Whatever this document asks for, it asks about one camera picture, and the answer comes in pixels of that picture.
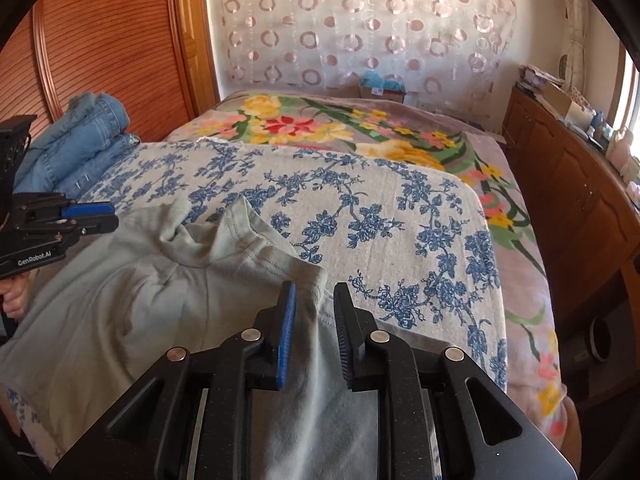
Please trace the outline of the person's left hand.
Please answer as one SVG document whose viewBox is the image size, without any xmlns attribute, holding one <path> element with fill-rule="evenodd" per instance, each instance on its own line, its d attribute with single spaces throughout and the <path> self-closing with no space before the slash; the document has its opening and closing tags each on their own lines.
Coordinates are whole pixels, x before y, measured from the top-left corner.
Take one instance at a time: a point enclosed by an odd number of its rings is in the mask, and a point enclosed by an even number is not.
<svg viewBox="0 0 640 480">
<path fill-rule="evenodd" d="M 36 276 L 37 271 L 33 270 L 0 281 L 1 310 L 8 318 L 18 320 L 25 315 Z"/>
</svg>

